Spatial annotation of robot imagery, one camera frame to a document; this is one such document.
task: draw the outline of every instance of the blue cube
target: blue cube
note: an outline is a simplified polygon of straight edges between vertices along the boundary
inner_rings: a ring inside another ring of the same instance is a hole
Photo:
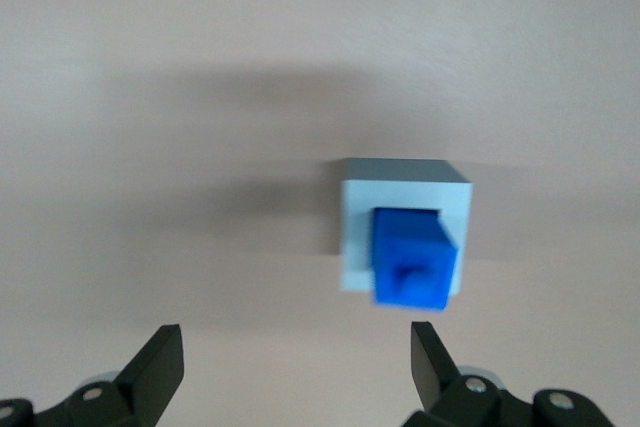
[[[444,310],[457,254],[438,211],[375,209],[371,263],[376,301]]]

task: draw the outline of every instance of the hole in blue block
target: hole in blue block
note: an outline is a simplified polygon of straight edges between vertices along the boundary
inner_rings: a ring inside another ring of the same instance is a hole
[[[376,301],[443,310],[457,253],[437,211],[375,209],[371,263]]]

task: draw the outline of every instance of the beige wall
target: beige wall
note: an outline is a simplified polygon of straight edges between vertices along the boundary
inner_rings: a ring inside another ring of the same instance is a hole
[[[640,0],[0,0],[0,398],[181,322],[160,425],[400,425],[409,322],[635,425]],[[476,184],[446,313],[338,292],[332,164]]]

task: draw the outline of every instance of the white wall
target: white wall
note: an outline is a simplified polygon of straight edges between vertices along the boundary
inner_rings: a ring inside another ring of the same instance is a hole
[[[0,0],[0,398],[181,322],[160,425],[400,425],[409,322],[640,417],[640,0]],[[476,184],[445,314],[338,292],[347,156]]]

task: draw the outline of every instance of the screw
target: screw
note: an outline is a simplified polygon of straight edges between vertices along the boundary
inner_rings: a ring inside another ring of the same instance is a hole
[[[477,394],[481,394],[487,390],[487,384],[477,377],[469,377],[465,382],[465,385],[467,386],[467,389]]]
[[[7,417],[11,417],[14,411],[15,409],[10,405],[0,407],[0,419],[6,419]]]
[[[573,409],[573,401],[569,398],[569,396],[561,392],[553,392],[551,395],[549,395],[549,400],[554,406],[556,406],[559,409],[563,409],[563,410]]]
[[[94,387],[93,389],[87,390],[84,394],[82,394],[82,400],[89,401],[97,399],[102,395],[102,389],[100,387]]]

